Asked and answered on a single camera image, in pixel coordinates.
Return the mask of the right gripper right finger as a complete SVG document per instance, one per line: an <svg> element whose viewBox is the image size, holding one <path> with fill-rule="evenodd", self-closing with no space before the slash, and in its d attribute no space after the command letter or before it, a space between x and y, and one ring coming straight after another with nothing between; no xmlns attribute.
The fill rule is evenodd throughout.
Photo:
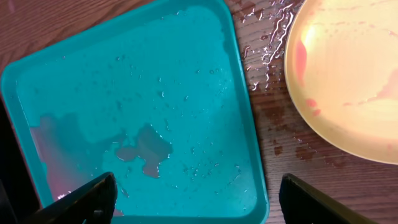
<svg viewBox="0 0 398 224"><path fill-rule="evenodd" d="M374 223L290 173L283 175L279 203L288 224Z"/></svg>

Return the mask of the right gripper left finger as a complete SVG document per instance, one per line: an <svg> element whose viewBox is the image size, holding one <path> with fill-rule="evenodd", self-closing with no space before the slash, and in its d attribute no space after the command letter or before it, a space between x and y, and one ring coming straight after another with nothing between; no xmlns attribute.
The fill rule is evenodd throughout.
<svg viewBox="0 0 398 224"><path fill-rule="evenodd" d="M110 224L118 196L116 179L105 172L53 204L35 212L24 223Z"/></svg>

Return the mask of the yellow-green plate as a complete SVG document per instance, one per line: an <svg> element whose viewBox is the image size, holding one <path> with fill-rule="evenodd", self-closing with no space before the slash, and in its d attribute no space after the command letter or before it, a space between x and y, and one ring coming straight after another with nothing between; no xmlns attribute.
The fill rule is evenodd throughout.
<svg viewBox="0 0 398 224"><path fill-rule="evenodd" d="M284 59L290 97L319 136L397 163L397 0L306 0Z"/></svg>

